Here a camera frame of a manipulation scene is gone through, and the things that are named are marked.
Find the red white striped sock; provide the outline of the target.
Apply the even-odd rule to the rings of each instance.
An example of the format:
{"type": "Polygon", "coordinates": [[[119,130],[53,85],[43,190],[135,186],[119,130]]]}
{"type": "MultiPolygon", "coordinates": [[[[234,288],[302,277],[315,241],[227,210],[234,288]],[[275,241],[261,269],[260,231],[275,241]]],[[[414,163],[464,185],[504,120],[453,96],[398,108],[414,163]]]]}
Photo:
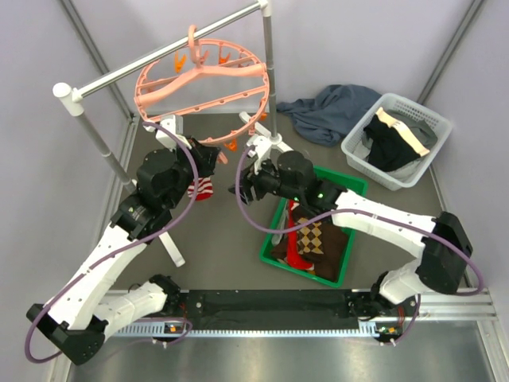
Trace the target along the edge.
{"type": "MultiPolygon", "coordinates": [[[[195,192],[195,184],[192,183],[187,188],[187,195],[189,198],[192,197],[192,195],[195,192]]],[[[210,177],[201,177],[198,181],[198,189],[196,192],[196,201],[204,201],[208,198],[212,197],[214,194],[212,179],[210,177]]]]}

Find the pink round clip hanger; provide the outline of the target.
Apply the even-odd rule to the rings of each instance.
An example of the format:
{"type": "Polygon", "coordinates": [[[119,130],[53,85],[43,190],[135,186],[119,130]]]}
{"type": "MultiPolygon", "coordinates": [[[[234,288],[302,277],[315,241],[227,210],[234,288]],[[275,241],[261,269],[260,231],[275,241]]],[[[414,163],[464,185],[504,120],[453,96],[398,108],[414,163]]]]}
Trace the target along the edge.
{"type": "Polygon", "coordinates": [[[258,110],[254,115],[249,116],[243,126],[236,130],[218,137],[208,137],[200,141],[205,146],[221,146],[225,142],[236,139],[247,134],[256,134],[255,124],[260,117],[266,114],[266,106],[270,93],[270,80],[266,63],[262,62],[255,54],[236,43],[213,39],[199,38],[197,27],[191,25],[188,28],[186,37],[186,48],[188,52],[183,60],[175,60],[175,65],[183,67],[186,60],[192,62],[192,67],[187,70],[178,70],[176,75],[159,80],[149,80],[151,69],[158,64],[159,60],[145,66],[137,79],[134,87],[134,104],[140,116],[149,122],[159,123],[169,115],[188,115],[205,111],[213,107],[220,107],[241,99],[259,96],[258,110]],[[258,87],[248,88],[241,92],[224,95],[217,99],[209,100],[196,105],[167,111],[160,115],[150,116],[148,109],[156,103],[169,98],[182,88],[208,78],[256,78],[261,81],[258,87]]]}

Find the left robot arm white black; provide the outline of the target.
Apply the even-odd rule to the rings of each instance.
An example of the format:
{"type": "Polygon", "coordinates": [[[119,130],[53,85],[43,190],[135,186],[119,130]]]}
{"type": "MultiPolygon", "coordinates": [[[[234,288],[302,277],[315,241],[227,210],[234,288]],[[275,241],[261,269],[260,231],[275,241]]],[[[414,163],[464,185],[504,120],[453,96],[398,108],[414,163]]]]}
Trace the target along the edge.
{"type": "Polygon", "coordinates": [[[201,178],[214,174],[220,149],[194,138],[174,141],[177,148],[149,152],[137,170],[136,190],[124,199],[102,238],[73,278],[45,304],[34,304],[26,317],[31,326],[25,338],[25,357],[39,331],[73,364],[88,362],[103,344],[125,326],[160,312],[169,316],[180,308],[178,286],[169,276],[155,275],[134,293],[112,303],[102,300],[126,266],[158,236],[179,224],[176,208],[201,178]]]}

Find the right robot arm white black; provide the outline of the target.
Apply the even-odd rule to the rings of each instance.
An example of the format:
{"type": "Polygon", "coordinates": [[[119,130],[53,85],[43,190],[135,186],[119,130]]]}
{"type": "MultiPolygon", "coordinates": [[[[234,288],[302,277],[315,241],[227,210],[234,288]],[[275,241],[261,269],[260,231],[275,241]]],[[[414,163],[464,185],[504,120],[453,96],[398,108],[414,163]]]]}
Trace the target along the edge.
{"type": "Polygon", "coordinates": [[[311,161],[287,151],[274,164],[270,159],[246,166],[242,154],[231,192],[247,222],[259,231],[280,235],[328,222],[386,241],[410,253],[413,260],[383,273],[372,287],[371,305],[382,315],[425,292],[458,295],[466,268],[473,268],[472,244],[460,219],[447,211],[439,216],[405,212],[374,202],[328,179],[319,178],[311,161]],[[286,229],[265,228],[253,221],[247,205],[265,195],[297,203],[304,222],[286,229]]]}

